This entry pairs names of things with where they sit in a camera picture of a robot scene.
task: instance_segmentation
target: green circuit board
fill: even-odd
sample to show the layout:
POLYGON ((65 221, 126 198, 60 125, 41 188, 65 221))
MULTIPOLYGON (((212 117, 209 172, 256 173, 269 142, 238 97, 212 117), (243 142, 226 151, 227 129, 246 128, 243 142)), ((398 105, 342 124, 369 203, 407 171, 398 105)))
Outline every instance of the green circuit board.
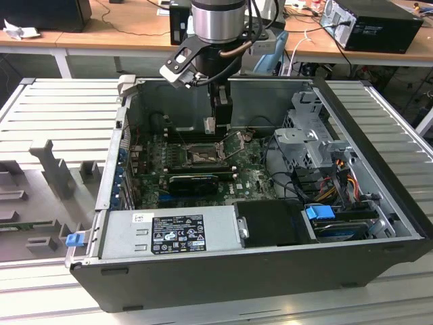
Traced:
POLYGON ((248 141, 243 141, 244 134, 243 131, 233 131, 216 143, 172 144, 161 135, 148 138, 140 154, 140 160, 145 165, 144 172, 136 175, 141 203, 139 208, 206 207, 230 205, 239 200, 277 198, 260 163, 263 150, 260 140, 247 138, 248 141), (224 171, 202 173, 200 168, 208 170, 208 165, 224 171), (170 178, 183 175, 218 176, 217 193, 207 196, 171 195, 168 186, 170 178))

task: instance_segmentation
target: sticker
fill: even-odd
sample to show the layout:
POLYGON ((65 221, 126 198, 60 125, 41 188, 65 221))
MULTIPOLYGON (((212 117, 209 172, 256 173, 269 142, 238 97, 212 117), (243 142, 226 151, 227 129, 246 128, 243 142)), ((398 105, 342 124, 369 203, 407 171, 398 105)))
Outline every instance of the sticker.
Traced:
POLYGON ((152 222, 155 213, 133 213, 133 223, 152 222))
POLYGON ((3 227, 0 228, 0 232, 17 232, 19 229, 17 227, 3 227))
MULTIPOLYGON (((153 213, 136 214, 153 216, 153 213)), ((152 219, 151 248, 155 255, 205 251, 206 236, 203 215, 154 217, 152 219)))

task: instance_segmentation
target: white desk leg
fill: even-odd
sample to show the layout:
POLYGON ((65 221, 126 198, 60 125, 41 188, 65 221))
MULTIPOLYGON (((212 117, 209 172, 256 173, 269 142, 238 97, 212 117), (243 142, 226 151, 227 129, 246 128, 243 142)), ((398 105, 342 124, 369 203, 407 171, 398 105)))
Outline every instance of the white desk leg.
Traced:
POLYGON ((68 65, 68 53, 65 49, 52 49, 51 54, 54 56, 57 62, 57 67, 59 68, 62 78, 71 79, 74 78, 73 73, 69 69, 68 65))
POLYGON ((114 65, 116 66, 116 72, 123 72, 122 62, 120 61, 120 58, 118 56, 114 57, 114 65))
POLYGON ((419 133, 420 136, 424 136, 427 133, 430 127, 433 125, 433 108, 429 111, 429 113, 424 117, 421 123, 417 126, 415 131, 419 133))

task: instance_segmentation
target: black plastic cover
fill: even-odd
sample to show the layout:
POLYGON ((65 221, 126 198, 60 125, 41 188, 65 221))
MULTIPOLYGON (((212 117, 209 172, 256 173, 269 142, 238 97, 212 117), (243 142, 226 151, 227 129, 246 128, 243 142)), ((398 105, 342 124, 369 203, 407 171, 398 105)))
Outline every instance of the black plastic cover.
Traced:
POLYGON ((240 201, 236 217, 246 220, 249 237, 245 248, 290 246, 310 243, 299 204, 288 200, 240 201))

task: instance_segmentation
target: white cable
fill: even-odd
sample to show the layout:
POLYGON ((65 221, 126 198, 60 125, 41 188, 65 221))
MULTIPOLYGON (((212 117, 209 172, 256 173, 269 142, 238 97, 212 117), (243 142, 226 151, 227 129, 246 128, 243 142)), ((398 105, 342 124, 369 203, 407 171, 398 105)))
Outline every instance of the white cable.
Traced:
POLYGON ((322 26, 320 29, 313 29, 313 30, 311 30, 311 29, 306 29, 306 30, 304 30, 304 38, 303 39, 301 39, 299 42, 298 42, 298 44, 296 44, 296 46, 295 46, 295 48, 293 49, 293 53, 292 53, 292 58, 290 59, 290 62, 289 62, 289 72, 287 73, 287 75, 290 77, 290 75, 291 75, 291 73, 292 73, 292 69, 293 69, 293 59, 294 59, 294 57, 295 57, 295 53, 296 53, 296 50, 298 49, 298 46, 303 42, 303 41, 310 41, 310 42, 312 42, 313 40, 312 39, 310 39, 307 35, 306 35, 306 33, 307 32, 315 32, 316 30, 322 30, 322 29, 325 29, 325 28, 328 28, 328 27, 337 27, 338 25, 335 25, 335 24, 330 24, 330 25, 326 25, 326 26, 322 26))
POLYGON ((303 39, 301 39, 299 42, 298 42, 298 44, 296 44, 296 46, 295 46, 295 48, 293 49, 293 53, 292 53, 292 58, 290 59, 290 62, 289 62, 289 72, 287 73, 287 75, 290 77, 290 75, 292 74, 292 69, 293 69, 293 59, 294 59, 294 57, 295 57, 295 53, 296 53, 296 50, 298 49, 298 46, 303 42, 303 41, 313 41, 312 39, 310 39, 308 36, 307 36, 307 34, 306 34, 306 32, 307 32, 307 29, 306 30, 304 30, 304 38, 303 39))
POLYGON ((433 12, 433 9, 432 10, 427 10, 426 12, 422 12, 422 13, 420 13, 420 15, 424 15, 424 14, 426 14, 428 12, 433 12))

